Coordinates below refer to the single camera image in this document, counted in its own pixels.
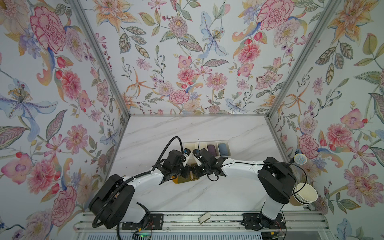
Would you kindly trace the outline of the green striped sock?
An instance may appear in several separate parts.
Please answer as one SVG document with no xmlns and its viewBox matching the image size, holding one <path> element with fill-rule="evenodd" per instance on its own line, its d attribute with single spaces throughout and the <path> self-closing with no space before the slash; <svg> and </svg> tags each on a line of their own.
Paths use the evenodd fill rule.
<svg viewBox="0 0 384 240">
<path fill-rule="evenodd" d="M 175 183 L 175 184 L 184 184 L 184 183 L 188 183 L 188 182 L 192 182 L 192 181 L 197 181 L 199 180 L 200 178 L 197 177 L 193 172 L 189 172 L 187 177 L 182 177 L 182 176 L 177 176 L 175 178 L 172 178 L 172 181 Z"/>
</svg>

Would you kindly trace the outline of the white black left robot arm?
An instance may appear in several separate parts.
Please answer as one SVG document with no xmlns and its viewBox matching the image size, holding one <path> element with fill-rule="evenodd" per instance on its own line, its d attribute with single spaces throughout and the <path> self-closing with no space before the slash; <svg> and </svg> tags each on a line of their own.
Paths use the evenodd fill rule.
<svg viewBox="0 0 384 240">
<path fill-rule="evenodd" d="M 187 165 L 191 150 L 172 150 L 166 159 L 155 164 L 154 169 L 133 177 L 123 178 L 117 174 L 110 176 L 89 203 L 89 210 L 95 215 L 93 228 L 105 226 L 111 229 L 126 215 L 136 192 L 182 176 L 189 172 Z"/>
</svg>

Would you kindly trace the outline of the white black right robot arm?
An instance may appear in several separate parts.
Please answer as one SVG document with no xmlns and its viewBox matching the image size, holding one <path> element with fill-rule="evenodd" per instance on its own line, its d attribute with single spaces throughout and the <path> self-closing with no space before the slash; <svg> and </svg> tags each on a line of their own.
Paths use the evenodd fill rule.
<svg viewBox="0 0 384 240">
<path fill-rule="evenodd" d="M 268 157 L 264 161 L 248 162 L 227 157 L 214 157 L 206 149 L 195 149 L 197 176 L 241 177 L 259 181 L 268 197 L 259 214 L 260 220 L 275 221 L 280 210 L 289 203 L 297 182 L 288 163 Z"/>
</svg>

